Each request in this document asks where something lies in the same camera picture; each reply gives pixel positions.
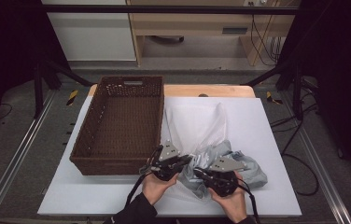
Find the black cable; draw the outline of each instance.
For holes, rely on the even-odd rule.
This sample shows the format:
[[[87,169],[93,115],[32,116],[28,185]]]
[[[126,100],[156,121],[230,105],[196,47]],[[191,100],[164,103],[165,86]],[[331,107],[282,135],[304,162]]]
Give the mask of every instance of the black cable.
[[[313,106],[315,106],[315,105],[317,105],[317,104],[309,105],[302,112],[303,113],[310,112],[312,110]],[[271,128],[274,128],[274,127],[280,126],[280,125],[282,125],[284,123],[287,123],[287,122],[289,122],[289,121],[291,121],[293,119],[295,119],[295,116],[291,116],[291,117],[288,117],[288,118],[285,118],[285,119],[278,119],[276,121],[271,122],[270,125],[271,125]]]
[[[7,106],[9,106],[9,111],[8,111],[4,116],[0,117],[0,119],[3,119],[3,118],[5,118],[6,116],[8,116],[8,115],[10,114],[10,112],[12,112],[13,107],[12,107],[12,105],[10,105],[10,104],[1,104],[1,105],[7,105]]]
[[[299,123],[299,125],[298,125],[298,127],[297,127],[297,130],[295,130],[295,132],[294,132],[294,133],[292,134],[292,136],[289,138],[289,140],[288,140],[286,146],[284,147],[284,149],[283,149],[283,151],[280,153],[280,155],[283,156],[283,155],[286,153],[286,150],[287,150],[289,144],[291,144],[292,139],[294,139],[295,135],[297,134],[298,130],[301,128],[302,124],[303,124],[303,119],[301,119],[301,122]]]
[[[271,53],[273,54],[272,56],[274,57],[274,61],[277,62],[277,49],[274,51],[274,46],[273,46]]]
[[[148,158],[147,164],[146,164],[145,166],[141,167],[141,168],[138,170],[138,173],[139,173],[140,175],[143,175],[143,174],[146,174],[146,173],[147,173],[148,168],[150,167],[150,164],[151,164],[152,161],[153,161],[153,158],[154,158],[154,156],[155,156],[155,153],[156,153],[158,150],[160,150],[160,149],[161,149],[161,147],[157,147],[157,148],[152,152],[151,156]]]
[[[296,156],[293,156],[293,155],[290,155],[290,154],[287,154],[287,153],[284,153],[282,156],[286,156],[286,157],[290,157],[296,161],[299,161],[300,163],[302,163],[304,166],[307,167],[307,169],[309,169],[309,171],[312,173],[313,177],[315,178],[315,182],[316,182],[316,187],[315,187],[315,190],[313,192],[310,192],[310,193],[302,193],[302,192],[298,192],[297,190],[295,190],[299,195],[301,196],[313,196],[315,195],[318,190],[319,190],[319,186],[320,186],[320,183],[318,182],[318,178],[317,178],[317,175],[315,174],[315,172],[313,171],[313,169],[306,163],[304,162],[303,160],[299,159],[298,157]]]
[[[274,36],[272,36],[272,40],[271,40],[271,57],[274,56]]]
[[[239,185],[239,184],[237,184],[237,187],[239,187],[240,189],[243,189],[245,192],[248,193],[248,196],[251,200],[252,211],[254,213],[255,221],[257,222],[257,224],[260,224],[260,216],[258,215],[257,203],[255,202],[255,196],[251,193],[248,184],[245,181],[243,181],[243,183],[246,185],[246,188],[242,185]]]
[[[251,22],[250,37],[251,37],[252,46],[254,47],[255,51],[258,53],[258,56],[260,57],[260,61],[261,61],[263,64],[268,65],[268,66],[275,66],[275,65],[276,65],[275,63],[274,63],[274,64],[267,64],[267,63],[265,63],[265,62],[263,61],[262,57],[260,56],[260,52],[258,51],[257,47],[256,47],[255,44],[254,44],[254,40],[253,40],[253,38],[252,38],[252,32],[253,32],[253,30],[254,30],[254,27],[255,27],[255,29],[256,29],[257,34],[258,34],[259,37],[260,37],[260,32],[258,31],[258,29],[257,29],[257,27],[256,27],[256,25],[255,25],[254,14],[252,14],[251,16],[252,16],[252,22]],[[261,37],[260,37],[260,41],[262,42],[263,47],[264,47],[265,50],[266,50],[266,53],[269,55],[269,58],[271,58],[271,56],[270,56],[268,50],[266,49],[265,44],[263,43],[263,39],[262,39]]]
[[[297,127],[298,126],[294,126],[294,127],[284,129],[284,130],[276,130],[276,131],[273,131],[273,133],[285,133],[285,132],[291,131],[292,129],[296,129]]]
[[[132,190],[130,191],[129,195],[127,196],[125,207],[127,205],[129,205],[129,203],[132,201],[132,197],[134,196],[135,191],[137,190],[138,186],[140,186],[140,184],[143,182],[144,178],[146,178],[147,175],[140,175],[140,177],[138,178],[137,182],[135,182]]]
[[[280,58],[280,48],[281,48],[281,36],[277,38],[277,49],[276,49],[276,59],[275,62],[278,62],[278,59]]]

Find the white cabinet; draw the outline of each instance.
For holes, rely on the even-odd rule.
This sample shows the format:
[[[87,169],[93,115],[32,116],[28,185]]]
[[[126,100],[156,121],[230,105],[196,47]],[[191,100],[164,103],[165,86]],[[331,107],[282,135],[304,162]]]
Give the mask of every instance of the white cabinet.
[[[124,0],[42,0],[42,3],[126,5]],[[68,61],[135,61],[127,13],[48,13],[48,15]]]

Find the black sleeve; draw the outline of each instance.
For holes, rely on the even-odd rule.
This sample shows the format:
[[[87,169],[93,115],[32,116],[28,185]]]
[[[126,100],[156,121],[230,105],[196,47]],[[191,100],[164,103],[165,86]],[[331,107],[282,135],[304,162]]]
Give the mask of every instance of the black sleeve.
[[[237,224],[255,224],[255,221],[251,217],[246,217],[241,222]]]
[[[104,224],[152,223],[156,215],[158,212],[155,207],[149,203],[143,193],[140,193],[123,210],[108,218]]]

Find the gray cloth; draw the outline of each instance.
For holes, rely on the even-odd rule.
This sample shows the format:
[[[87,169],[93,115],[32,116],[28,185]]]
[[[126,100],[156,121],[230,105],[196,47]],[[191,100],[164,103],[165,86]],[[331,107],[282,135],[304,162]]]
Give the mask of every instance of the gray cloth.
[[[190,164],[184,167],[183,171],[178,176],[178,180],[198,198],[210,197],[203,181],[194,175],[193,168],[201,167],[206,169],[213,164],[218,157],[227,157],[241,162],[245,168],[239,170],[238,173],[251,189],[260,188],[268,182],[266,174],[260,169],[260,166],[254,159],[245,156],[241,151],[232,152],[231,142],[229,140],[225,140],[215,147],[208,146],[202,150],[202,153],[195,155]]]

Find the metal bracket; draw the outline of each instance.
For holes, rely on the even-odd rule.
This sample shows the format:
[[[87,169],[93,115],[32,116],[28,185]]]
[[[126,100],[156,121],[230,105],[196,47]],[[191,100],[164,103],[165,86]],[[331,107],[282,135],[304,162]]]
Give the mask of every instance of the metal bracket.
[[[159,161],[166,161],[173,157],[177,157],[180,154],[179,150],[167,140],[163,146],[163,150],[161,151],[161,155],[159,157]]]
[[[245,166],[239,162],[226,157],[220,157],[214,161],[214,163],[209,167],[211,171],[217,171],[221,173],[240,170],[245,168]]]

